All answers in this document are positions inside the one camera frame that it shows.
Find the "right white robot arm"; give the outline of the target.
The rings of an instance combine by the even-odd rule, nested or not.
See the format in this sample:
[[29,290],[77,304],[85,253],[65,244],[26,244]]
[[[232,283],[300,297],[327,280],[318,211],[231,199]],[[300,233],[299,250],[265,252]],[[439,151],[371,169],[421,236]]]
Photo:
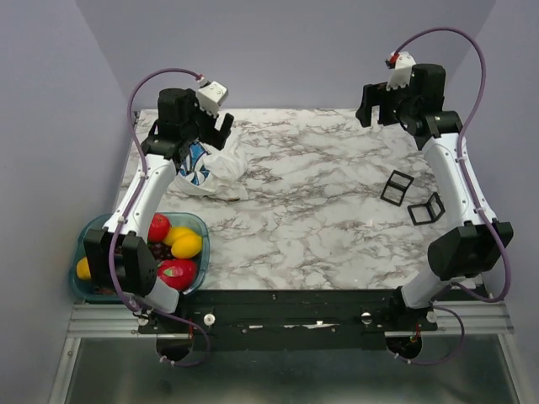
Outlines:
[[445,287],[458,279],[474,278],[506,259],[514,235],[488,205],[463,139],[463,125],[455,111],[444,108],[445,69],[436,64],[391,61],[387,82],[368,84],[356,117],[371,125],[374,107],[380,125],[399,124],[414,139],[432,170],[440,191],[448,231],[428,247],[428,266],[401,289],[402,299],[387,309],[389,323],[409,328]]

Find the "white printed t-shirt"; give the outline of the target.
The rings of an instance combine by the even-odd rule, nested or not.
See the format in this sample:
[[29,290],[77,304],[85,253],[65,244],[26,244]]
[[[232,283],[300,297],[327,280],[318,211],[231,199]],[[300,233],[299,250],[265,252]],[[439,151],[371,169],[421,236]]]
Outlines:
[[248,159],[238,145],[237,136],[229,137],[222,150],[200,141],[192,143],[173,184],[189,196],[225,201],[248,199],[241,183]]

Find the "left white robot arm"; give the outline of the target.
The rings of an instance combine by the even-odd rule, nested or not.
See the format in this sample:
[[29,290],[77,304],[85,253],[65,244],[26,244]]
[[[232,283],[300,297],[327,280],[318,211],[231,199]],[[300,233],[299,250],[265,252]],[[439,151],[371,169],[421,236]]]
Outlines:
[[225,114],[216,126],[228,90],[209,82],[198,90],[166,88],[157,99],[157,119],[138,146],[137,174],[113,215],[101,229],[87,231],[83,245],[91,280],[109,286],[132,311],[149,306],[168,332],[186,324],[187,313],[178,306],[180,293],[157,275],[157,261],[148,245],[148,231],[157,207],[195,141],[222,149],[233,117]]

